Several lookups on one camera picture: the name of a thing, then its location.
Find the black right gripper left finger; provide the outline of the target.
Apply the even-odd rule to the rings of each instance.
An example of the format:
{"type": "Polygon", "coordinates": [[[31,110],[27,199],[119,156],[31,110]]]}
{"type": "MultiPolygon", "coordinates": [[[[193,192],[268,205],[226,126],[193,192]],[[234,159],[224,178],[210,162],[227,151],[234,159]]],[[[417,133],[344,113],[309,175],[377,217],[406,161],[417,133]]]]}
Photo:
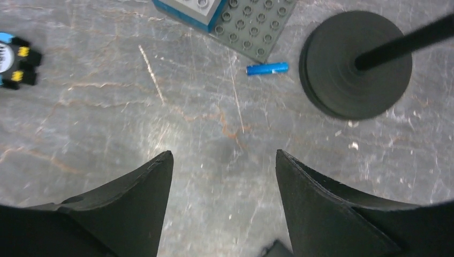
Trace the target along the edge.
{"type": "Polygon", "coordinates": [[[1,256],[156,256],[172,172],[167,150],[61,203],[1,206],[1,256]]]}

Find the small blue piece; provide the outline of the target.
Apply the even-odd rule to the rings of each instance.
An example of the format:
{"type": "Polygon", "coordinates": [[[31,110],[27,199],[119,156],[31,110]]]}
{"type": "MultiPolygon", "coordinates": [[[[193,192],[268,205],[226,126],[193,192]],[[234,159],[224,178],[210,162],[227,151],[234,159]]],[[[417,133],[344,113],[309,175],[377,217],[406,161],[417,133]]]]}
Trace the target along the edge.
{"type": "Polygon", "coordinates": [[[288,71],[288,69],[289,69],[289,65],[287,62],[258,64],[258,65],[247,66],[246,74],[248,76],[252,76],[252,75],[285,73],[288,71]]]}

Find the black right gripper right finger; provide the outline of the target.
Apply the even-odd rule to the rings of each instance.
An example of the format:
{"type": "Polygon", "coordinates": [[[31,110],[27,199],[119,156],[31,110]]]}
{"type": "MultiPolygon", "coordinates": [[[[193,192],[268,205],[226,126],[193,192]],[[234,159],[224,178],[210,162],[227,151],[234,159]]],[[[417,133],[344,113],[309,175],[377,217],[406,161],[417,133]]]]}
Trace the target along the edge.
{"type": "Polygon", "coordinates": [[[295,256],[453,256],[453,201],[416,205],[338,182],[289,153],[276,177],[295,256]]]}

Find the black battery cover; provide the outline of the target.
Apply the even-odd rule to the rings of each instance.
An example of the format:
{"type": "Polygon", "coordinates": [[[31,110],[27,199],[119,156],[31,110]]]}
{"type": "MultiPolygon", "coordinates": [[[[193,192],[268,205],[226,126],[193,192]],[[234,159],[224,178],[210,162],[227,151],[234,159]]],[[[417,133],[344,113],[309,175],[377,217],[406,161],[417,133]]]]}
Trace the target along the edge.
{"type": "Polygon", "coordinates": [[[262,250],[260,257],[294,257],[294,255],[280,240],[275,240],[262,250]]]}

